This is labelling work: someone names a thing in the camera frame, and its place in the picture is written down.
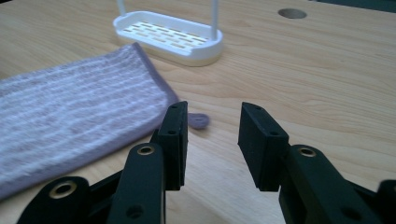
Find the white plastic tray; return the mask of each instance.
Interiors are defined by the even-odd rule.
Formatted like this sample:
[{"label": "white plastic tray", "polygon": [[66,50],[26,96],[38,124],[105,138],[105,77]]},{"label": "white plastic tray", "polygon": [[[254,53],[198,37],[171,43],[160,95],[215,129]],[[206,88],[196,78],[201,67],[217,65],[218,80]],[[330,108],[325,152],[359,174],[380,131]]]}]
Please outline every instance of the white plastic tray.
[{"label": "white plastic tray", "polygon": [[119,36],[140,43],[148,53],[188,66],[204,66],[215,62],[223,49],[217,0],[212,5],[209,26],[149,11],[125,13],[119,0],[120,16],[113,25]]}]

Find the bolt hole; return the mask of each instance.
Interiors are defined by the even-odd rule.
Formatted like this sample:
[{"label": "bolt hole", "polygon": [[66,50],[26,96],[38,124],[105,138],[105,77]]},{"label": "bolt hole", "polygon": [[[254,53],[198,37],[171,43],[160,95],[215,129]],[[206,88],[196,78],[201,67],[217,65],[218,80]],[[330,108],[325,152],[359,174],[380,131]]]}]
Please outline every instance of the bolt hole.
[{"label": "bolt hole", "polygon": [[126,216],[130,217],[131,219],[140,218],[144,213],[143,206],[140,204],[133,205],[126,210]]},{"label": "bolt hole", "polygon": [[288,19],[303,19],[306,17],[306,13],[304,11],[295,8],[280,9],[277,14]]},{"label": "bolt hole", "polygon": [[341,208],[341,212],[344,214],[344,216],[350,219],[357,221],[361,220],[361,214],[353,208],[348,208],[348,207]]},{"label": "bolt hole", "polygon": [[317,153],[311,148],[302,147],[298,149],[300,154],[306,157],[316,157]]},{"label": "bolt hole", "polygon": [[147,156],[154,152],[154,147],[141,147],[137,150],[137,154]]},{"label": "bolt hole", "polygon": [[62,199],[72,194],[77,188],[77,184],[73,181],[65,181],[55,186],[50,192],[49,196],[52,199]]}]

